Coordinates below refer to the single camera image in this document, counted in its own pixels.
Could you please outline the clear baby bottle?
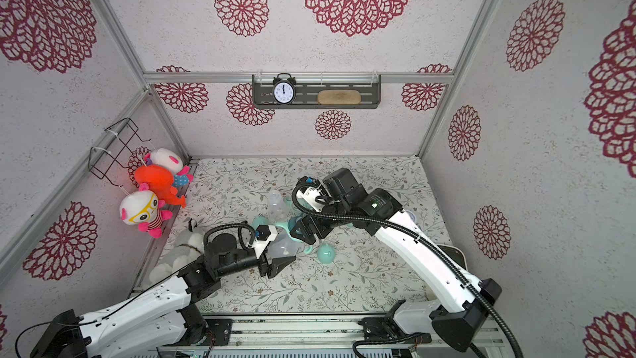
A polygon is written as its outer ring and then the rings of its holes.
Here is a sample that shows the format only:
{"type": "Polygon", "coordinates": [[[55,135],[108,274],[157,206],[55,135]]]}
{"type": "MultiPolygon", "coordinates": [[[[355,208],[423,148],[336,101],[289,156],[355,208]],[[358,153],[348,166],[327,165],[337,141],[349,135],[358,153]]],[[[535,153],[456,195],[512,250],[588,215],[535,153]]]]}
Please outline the clear baby bottle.
{"type": "Polygon", "coordinates": [[[283,230],[268,246],[268,254],[272,259],[297,256],[304,249],[304,243],[295,240],[283,230]]]}
{"type": "Polygon", "coordinates": [[[285,222],[287,223],[290,214],[289,208],[286,204],[283,194],[276,190],[268,192],[268,219],[273,223],[285,222]]]}

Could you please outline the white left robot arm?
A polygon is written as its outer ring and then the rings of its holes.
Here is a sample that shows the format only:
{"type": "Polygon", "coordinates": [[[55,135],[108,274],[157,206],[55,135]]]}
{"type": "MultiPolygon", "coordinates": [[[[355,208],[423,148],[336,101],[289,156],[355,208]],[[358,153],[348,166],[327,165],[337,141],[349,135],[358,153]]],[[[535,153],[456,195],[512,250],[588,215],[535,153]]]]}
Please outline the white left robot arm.
{"type": "Polygon", "coordinates": [[[225,276],[257,269],[274,278],[295,259],[268,257],[283,228],[246,225],[250,248],[237,247],[222,228],[205,253],[139,295],[111,307],[78,315],[67,310],[46,323],[32,357],[126,357],[160,346],[202,341],[207,322],[197,303],[220,289],[225,276]]]}

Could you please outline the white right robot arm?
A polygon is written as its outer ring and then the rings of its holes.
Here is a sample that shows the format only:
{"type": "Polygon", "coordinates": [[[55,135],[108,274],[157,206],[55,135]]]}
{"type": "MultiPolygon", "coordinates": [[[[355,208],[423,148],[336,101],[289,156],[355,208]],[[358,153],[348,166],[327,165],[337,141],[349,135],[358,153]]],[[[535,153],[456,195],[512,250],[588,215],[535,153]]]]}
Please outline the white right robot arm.
{"type": "Polygon", "coordinates": [[[452,260],[388,191],[367,192],[349,169],[341,168],[322,181],[299,179],[291,198],[304,215],[291,229],[293,237],[312,245],[335,228],[351,224],[389,247],[435,294],[424,303],[397,303],[381,326],[385,336],[373,337],[373,343],[418,341],[436,334],[457,351],[477,352],[475,336],[492,319],[513,355],[523,356],[517,338],[495,309],[502,293],[498,283],[481,280],[452,260]]]}

